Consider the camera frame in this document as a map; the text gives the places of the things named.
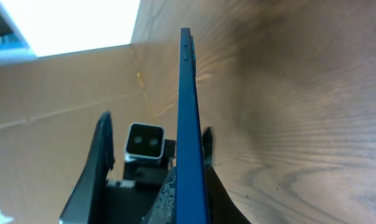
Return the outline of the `blue Galaxy smartphone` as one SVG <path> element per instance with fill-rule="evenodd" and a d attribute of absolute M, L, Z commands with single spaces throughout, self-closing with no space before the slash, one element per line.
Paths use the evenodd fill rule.
<path fill-rule="evenodd" d="M 209 223 L 195 51 L 189 28 L 180 32 L 175 208 L 177 224 Z"/>

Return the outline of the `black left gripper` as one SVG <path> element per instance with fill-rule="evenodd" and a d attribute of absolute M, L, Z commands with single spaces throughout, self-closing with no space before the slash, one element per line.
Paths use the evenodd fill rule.
<path fill-rule="evenodd" d="M 126 162 L 122 180 L 106 180 L 115 162 L 112 136 L 111 113 L 105 111 L 96 123 L 85 166 L 60 214 L 59 222 L 96 223 L 101 213 L 103 194 L 103 222 L 106 224 L 171 223 L 175 197 L 172 195 L 168 199 L 167 190 L 175 190 L 172 160 L 176 141 L 165 141 L 159 164 Z M 204 130 L 202 145 L 211 223 L 250 224 L 228 195 L 212 166 L 214 147 L 211 127 Z"/>

